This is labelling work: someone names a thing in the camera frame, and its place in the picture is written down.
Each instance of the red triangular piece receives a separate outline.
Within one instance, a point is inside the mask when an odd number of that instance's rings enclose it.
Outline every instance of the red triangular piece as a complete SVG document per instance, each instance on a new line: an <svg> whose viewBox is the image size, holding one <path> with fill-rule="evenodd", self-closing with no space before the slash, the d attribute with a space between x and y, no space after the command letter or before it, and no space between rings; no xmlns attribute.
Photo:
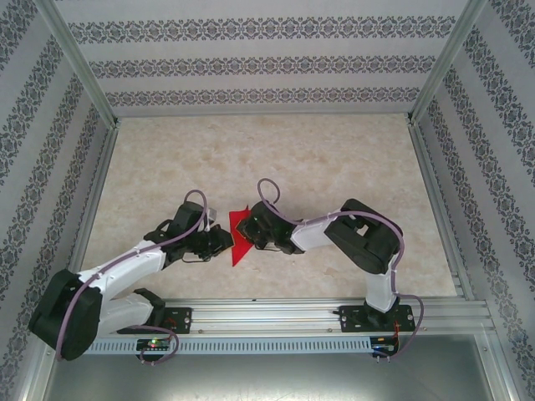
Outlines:
<svg viewBox="0 0 535 401"><path fill-rule="evenodd" d="M240 221L250 215L251 211L249 210L249 206L247 206L244 211L230 211L228 213L228 218L231 222L231 235L234 240L234 246L232 247L232 266L237 265L252 247L252 243L246 240L237 230L237 225Z"/></svg>

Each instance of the aluminum frame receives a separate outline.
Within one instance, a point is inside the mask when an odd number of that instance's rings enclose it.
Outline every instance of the aluminum frame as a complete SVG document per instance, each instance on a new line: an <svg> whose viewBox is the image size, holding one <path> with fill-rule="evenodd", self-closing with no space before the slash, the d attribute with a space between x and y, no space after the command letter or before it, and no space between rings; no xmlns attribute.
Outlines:
<svg viewBox="0 0 535 401"><path fill-rule="evenodd" d="M479 14L482 12L483 7L485 7L486 4L487 0L468 0L466 3L446 45L442 49L440 56L431 69L429 77L418 94L415 105L410 111L413 121L420 120L425 113L425 110L433 99L444 75L446 75L451 63L453 63L453 58L457 55L459 48L461 48L471 27L474 25L474 22L477 17L479 17Z"/></svg>
<svg viewBox="0 0 535 401"><path fill-rule="evenodd" d="M89 242L89 235L98 208L105 177L110 165L120 121L107 139L106 151L97 173L97 180L90 198L90 208L82 225L79 243L74 250L71 271L79 271ZM492 395L497 401L518 400L496 329L485 301L476 301L470 282L462 265L459 251L447 214L432 174L431 163L424 151L417 126L408 122L410 137L416 158L431 202L431 209L441 235L457 297L424 297L425 315L418 336L469 334L476 339ZM192 307L191 333L184 338L342 338L348 336L369 337L389 335L391 332L343 333L339 318L332 313L341 305L359 305L363 298L305 298L305 299L171 299L170 307ZM413 300L404 301L413 307L415 318L420 305ZM109 335L106 338L125 337ZM143 338L142 335L127 336ZM19 389L22 400L43 399L54 367L54 350L37 338L31 345L32 359L28 363L27 376Z"/></svg>
<svg viewBox="0 0 535 401"><path fill-rule="evenodd" d="M56 7L55 1L35 0L34 3L58 41L59 46L64 51L71 67L78 75L96 109L99 111L100 117L106 124L106 128L113 127L117 118L114 115L110 102L107 100L104 91L91 70L91 67L87 61L85 61L85 57L82 54L80 47L76 43L67 23L64 21Z"/></svg>

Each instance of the wallpaper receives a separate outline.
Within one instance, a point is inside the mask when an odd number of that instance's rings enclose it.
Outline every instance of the wallpaper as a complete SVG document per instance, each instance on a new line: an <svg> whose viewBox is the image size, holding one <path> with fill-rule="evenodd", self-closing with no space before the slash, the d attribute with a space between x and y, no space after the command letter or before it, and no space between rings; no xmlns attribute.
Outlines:
<svg viewBox="0 0 535 401"><path fill-rule="evenodd" d="M534 23L529 2L490 1L420 122L465 268L522 399L535 399Z"/></svg>
<svg viewBox="0 0 535 401"><path fill-rule="evenodd" d="M107 129L29 0L0 2L0 400L32 310L69 265Z"/></svg>
<svg viewBox="0 0 535 401"><path fill-rule="evenodd" d="M466 0L57 1L118 116L411 109Z"/></svg>

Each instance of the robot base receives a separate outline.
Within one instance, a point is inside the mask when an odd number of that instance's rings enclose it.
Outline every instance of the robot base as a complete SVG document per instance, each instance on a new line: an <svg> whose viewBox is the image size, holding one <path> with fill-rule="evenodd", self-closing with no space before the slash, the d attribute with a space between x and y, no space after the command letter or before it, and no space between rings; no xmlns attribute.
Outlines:
<svg viewBox="0 0 535 401"><path fill-rule="evenodd" d="M191 327L191 308L190 307L166 307L163 311L161 323L157 327L163 327L171 330L175 334L189 334ZM142 330L138 328L122 328L117 331L118 334L161 334L161 332Z"/></svg>
<svg viewBox="0 0 535 401"><path fill-rule="evenodd" d="M400 299L386 313L364 305L344 305L334 314L340 316L342 332L414 332L415 318L409 305L400 305Z"/></svg>

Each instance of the marble floor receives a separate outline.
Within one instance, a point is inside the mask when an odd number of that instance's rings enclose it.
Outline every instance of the marble floor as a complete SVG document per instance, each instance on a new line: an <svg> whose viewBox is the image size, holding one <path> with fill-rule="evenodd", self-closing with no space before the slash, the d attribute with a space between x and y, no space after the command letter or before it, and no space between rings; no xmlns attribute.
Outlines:
<svg viewBox="0 0 535 401"><path fill-rule="evenodd" d="M388 216L405 233L398 290L456 295L401 114L123 119L84 269L128 251L193 188L228 230L229 211L259 201L262 177L279 184L277 206L291 218L322 216L351 197ZM334 246L296 256L253 248L235 267L227 250L208 263L176 262L137 287L163 298L365 295L364 273Z"/></svg>

